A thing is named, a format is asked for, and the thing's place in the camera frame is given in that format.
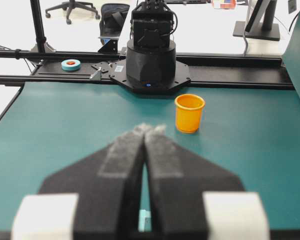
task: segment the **white label sticker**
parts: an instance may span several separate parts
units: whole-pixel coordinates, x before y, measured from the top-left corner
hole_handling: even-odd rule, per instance
[[[124,66],[119,66],[118,65],[118,66],[115,67],[114,71],[117,72],[117,73],[121,73],[123,69],[124,69]]]

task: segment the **black mounting plate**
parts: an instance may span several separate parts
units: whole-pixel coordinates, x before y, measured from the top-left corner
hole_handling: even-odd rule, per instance
[[[100,54],[116,54],[118,53],[118,40],[111,39],[105,45],[103,45],[99,50]]]
[[[237,21],[234,26],[233,36],[243,37],[245,29],[245,21]],[[271,30],[263,30],[262,22],[259,23],[258,27],[251,30],[250,32],[245,32],[245,37],[249,39],[262,39],[270,41],[280,41],[280,30],[279,24],[274,23]]]
[[[179,61],[176,61],[175,76],[165,82],[143,84],[140,81],[127,76],[125,59],[113,64],[109,76],[110,79],[117,84],[128,88],[134,93],[141,94],[172,94],[191,81],[188,65]]]
[[[95,70],[99,70],[99,68],[101,68],[102,74],[106,74],[110,70],[110,66],[106,61],[102,61],[102,62],[93,64],[93,65],[91,65],[91,67],[93,67]]]

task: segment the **gray foam strip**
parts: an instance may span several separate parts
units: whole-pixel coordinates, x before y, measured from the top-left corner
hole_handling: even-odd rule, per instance
[[[131,168],[132,162],[137,157],[139,148],[144,144],[145,133],[152,129],[143,123],[136,126],[133,131],[118,136],[109,148],[97,175],[106,178],[125,178],[129,172],[128,168]]]
[[[153,176],[154,178],[182,178],[184,173],[177,149],[164,132],[165,126],[160,125],[145,134],[145,148],[152,161]]]

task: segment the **office chair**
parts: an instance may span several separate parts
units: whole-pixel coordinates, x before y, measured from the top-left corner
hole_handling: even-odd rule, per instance
[[[50,18],[51,15],[48,13],[49,11],[56,10],[56,9],[63,9],[64,11],[67,10],[66,12],[66,23],[71,24],[71,20],[69,19],[70,13],[73,9],[75,8],[80,8],[80,9],[85,9],[91,12],[95,13],[95,19],[100,19],[100,15],[98,14],[98,11],[94,7],[94,5],[91,2],[84,2],[84,1],[76,1],[76,0],[69,0],[65,1],[60,5],[50,7],[45,10],[45,16],[46,18]]]

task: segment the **black backpack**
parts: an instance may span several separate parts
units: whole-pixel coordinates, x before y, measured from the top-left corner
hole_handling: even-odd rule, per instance
[[[116,37],[119,36],[124,26],[129,5],[123,3],[106,3],[101,7],[100,36]]]

